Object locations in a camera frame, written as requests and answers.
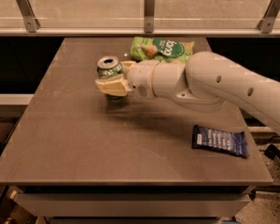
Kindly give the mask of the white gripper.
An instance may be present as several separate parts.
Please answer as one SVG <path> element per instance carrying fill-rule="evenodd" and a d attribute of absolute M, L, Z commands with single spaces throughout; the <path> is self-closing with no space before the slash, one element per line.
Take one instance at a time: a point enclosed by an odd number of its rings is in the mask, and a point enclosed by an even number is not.
<path fill-rule="evenodd" d="M 95 84 L 104 94 L 124 97 L 129 91 L 133 91 L 138 97 L 155 99 L 153 73 L 159 63 L 157 60 L 145 60 L 140 63 L 122 61 L 122 74 L 98 78 L 95 80 Z"/>

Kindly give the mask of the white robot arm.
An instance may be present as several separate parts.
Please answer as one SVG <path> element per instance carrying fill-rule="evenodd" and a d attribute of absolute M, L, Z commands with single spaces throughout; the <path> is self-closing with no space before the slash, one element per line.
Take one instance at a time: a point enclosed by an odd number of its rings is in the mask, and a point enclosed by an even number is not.
<path fill-rule="evenodd" d="M 120 65 L 121 74 L 95 80 L 102 93 L 125 97 L 131 92 L 147 99 L 167 98 L 204 112 L 214 112 L 230 102 L 280 135 L 280 82 L 226 57 L 201 51 L 186 63 L 145 60 Z"/>

